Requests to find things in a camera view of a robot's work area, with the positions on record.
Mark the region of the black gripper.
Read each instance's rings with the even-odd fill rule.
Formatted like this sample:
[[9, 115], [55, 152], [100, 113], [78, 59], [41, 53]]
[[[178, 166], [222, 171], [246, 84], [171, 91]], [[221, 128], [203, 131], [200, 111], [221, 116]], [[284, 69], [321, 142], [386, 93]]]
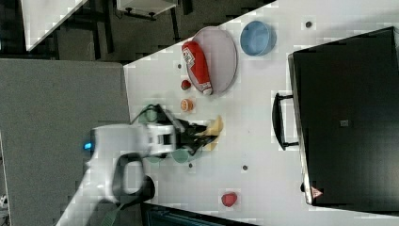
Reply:
[[172, 121], [175, 129], [175, 149], [187, 151], [189, 154], [194, 154], [196, 150], [207, 144], [212, 143], [216, 136], [202, 136], [207, 130], [205, 125], [190, 124], [189, 121], [175, 119]]

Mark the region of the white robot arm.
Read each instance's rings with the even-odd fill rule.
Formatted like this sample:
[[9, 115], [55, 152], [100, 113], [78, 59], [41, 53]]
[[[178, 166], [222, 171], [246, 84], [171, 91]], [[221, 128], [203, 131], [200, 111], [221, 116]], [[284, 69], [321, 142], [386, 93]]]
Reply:
[[102, 201], [123, 208], [152, 199], [155, 185], [143, 160], [179, 150], [189, 156], [212, 150], [222, 129], [221, 118], [207, 125], [176, 120], [94, 128], [88, 169], [55, 226], [86, 226]]

